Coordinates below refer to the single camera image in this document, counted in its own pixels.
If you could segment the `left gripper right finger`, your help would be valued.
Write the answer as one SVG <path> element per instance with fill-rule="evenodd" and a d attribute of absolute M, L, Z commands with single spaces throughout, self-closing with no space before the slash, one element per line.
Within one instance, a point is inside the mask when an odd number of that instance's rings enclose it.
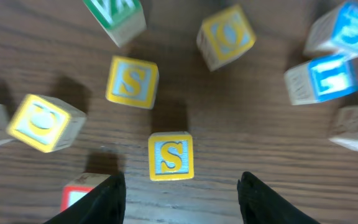
<path fill-rule="evenodd" d="M 251 172 L 242 174 L 237 192 L 245 224 L 319 224 Z"/>

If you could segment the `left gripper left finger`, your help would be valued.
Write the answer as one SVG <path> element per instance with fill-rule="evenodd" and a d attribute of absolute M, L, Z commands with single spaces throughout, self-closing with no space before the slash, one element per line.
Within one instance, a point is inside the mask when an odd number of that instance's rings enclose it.
<path fill-rule="evenodd" d="M 45 224 L 123 224 L 125 210 L 126 182 L 118 172 Z"/>

